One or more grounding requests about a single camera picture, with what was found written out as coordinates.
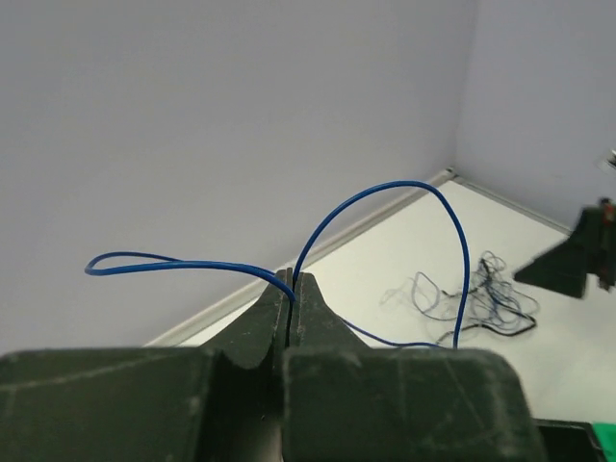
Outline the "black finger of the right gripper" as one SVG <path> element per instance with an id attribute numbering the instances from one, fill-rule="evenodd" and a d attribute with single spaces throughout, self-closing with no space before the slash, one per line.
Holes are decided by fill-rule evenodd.
<path id="1" fill-rule="evenodd" d="M 576 226 L 561 243 L 538 254 L 513 273 L 516 282 L 582 299 L 587 276 L 604 288 L 604 206 L 581 210 Z"/>

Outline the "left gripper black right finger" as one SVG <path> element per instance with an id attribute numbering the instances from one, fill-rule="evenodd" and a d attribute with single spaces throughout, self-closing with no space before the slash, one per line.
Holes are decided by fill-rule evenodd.
<path id="1" fill-rule="evenodd" d="M 544 461 L 512 366 L 477 348 L 337 343 L 316 278 L 295 283 L 283 356 L 287 461 Z"/>

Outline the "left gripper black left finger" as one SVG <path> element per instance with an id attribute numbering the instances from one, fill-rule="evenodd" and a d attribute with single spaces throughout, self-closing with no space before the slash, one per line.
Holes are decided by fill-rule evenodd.
<path id="1" fill-rule="evenodd" d="M 5 461 L 249 461 L 272 433 L 292 301 L 279 271 L 201 346 L 40 349 L 1 359 Z"/>

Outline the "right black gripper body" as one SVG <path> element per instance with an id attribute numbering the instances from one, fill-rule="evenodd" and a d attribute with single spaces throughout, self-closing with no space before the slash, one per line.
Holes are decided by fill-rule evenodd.
<path id="1" fill-rule="evenodd" d="M 597 275 L 599 287 L 610 292 L 615 285 L 615 203 L 609 197 L 601 197 L 602 225 L 600 230 Z"/>

